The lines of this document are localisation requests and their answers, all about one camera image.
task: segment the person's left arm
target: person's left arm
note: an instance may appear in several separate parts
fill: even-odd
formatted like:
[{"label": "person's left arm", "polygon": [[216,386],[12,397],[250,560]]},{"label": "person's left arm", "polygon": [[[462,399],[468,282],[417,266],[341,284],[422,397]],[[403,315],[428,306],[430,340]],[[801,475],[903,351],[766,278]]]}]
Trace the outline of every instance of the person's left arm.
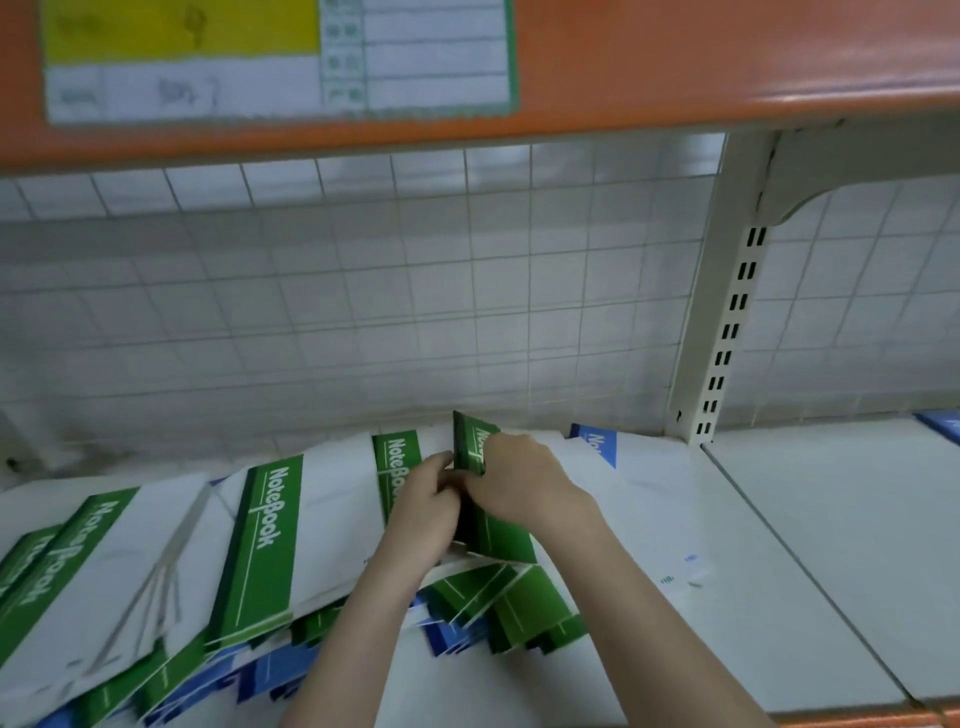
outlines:
[{"label": "person's left arm", "polygon": [[420,582],[453,539],[460,495],[449,452],[410,471],[383,538],[324,640],[280,728],[373,726],[396,638]]}]

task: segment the tiled wall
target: tiled wall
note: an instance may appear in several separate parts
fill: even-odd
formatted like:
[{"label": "tiled wall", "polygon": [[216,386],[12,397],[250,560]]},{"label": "tiled wall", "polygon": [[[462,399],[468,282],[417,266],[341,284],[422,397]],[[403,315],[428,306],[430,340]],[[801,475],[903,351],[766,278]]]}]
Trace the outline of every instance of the tiled wall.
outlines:
[{"label": "tiled wall", "polygon": [[722,144],[2,180],[3,410],[212,457],[453,407],[660,431]]},{"label": "tiled wall", "polygon": [[771,228],[721,426],[960,405],[958,196],[858,184]]}]

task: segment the person's left hand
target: person's left hand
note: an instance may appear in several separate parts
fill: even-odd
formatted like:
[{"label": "person's left hand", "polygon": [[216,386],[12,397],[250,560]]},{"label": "person's left hand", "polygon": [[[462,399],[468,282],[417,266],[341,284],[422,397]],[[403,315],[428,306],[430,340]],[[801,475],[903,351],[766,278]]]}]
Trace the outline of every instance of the person's left hand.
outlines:
[{"label": "person's left hand", "polygon": [[410,471],[376,549],[374,558],[386,563],[393,576],[416,580],[416,587],[440,560],[457,528],[460,493],[454,483],[462,474],[444,469],[451,462],[452,452],[438,452]]}]

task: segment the person's right hand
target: person's right hand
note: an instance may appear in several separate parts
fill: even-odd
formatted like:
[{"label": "person's right hand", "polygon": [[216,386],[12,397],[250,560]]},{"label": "person's right hand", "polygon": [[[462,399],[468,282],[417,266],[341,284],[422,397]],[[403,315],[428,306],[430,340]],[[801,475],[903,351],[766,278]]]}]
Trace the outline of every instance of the person's right hand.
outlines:
[{"label": "person's right hand", "polygon": [[557,520],[594,506],[574,485],[546,445],[530,435],[498,432],[484,444],[486,473],[466,473],[473,501],[502,521],[516,523],[540,537]]}]

